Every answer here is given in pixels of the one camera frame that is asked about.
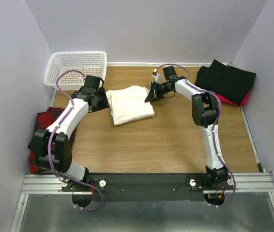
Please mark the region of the white t shirt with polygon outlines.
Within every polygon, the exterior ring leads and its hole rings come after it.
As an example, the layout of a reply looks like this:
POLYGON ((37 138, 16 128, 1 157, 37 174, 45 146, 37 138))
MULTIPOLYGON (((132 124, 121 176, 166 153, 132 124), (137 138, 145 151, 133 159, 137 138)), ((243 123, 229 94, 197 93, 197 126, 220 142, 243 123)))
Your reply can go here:
POLYGON ((106 92, 111 117, 115 126, 154 116, 154 109, 145 102, 149 94, 145 87, 130 86, 106 92))

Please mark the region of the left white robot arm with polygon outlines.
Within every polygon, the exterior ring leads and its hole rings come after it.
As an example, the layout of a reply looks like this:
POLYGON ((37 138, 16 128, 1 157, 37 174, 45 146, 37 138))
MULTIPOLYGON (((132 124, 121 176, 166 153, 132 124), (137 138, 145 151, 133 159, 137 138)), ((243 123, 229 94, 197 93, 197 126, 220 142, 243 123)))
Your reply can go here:
POLYGON ((69 95, 59 86, 63 76, 58 77, 56 86, 69 103, 55 122, 34 134, 34 165, 71 180, 77 190, 84 191, 91 182, 89 170, 73 161, 70 137, 86 114, 107 109, 109 104, 101 77, 83 76, 84 85, 69 95))

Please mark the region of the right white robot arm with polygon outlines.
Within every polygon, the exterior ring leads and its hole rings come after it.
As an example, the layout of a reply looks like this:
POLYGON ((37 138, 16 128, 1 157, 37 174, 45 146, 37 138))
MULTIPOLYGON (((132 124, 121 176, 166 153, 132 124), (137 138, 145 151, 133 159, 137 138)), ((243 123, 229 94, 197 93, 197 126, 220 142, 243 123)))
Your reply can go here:
POLYGON ((222 156, 218 121, 221 116, 221 102, 213 92, 192 84, 188 78, 178 76, 173 65, 163 68, 163 76, 154 69, 151 89, 145 102, 155 102, 169 92, 180 93, 191 101, 192 119, 201 130, 206 150, 205 185, 210 189, 218 188, 228 178, 228 170, 222 156))

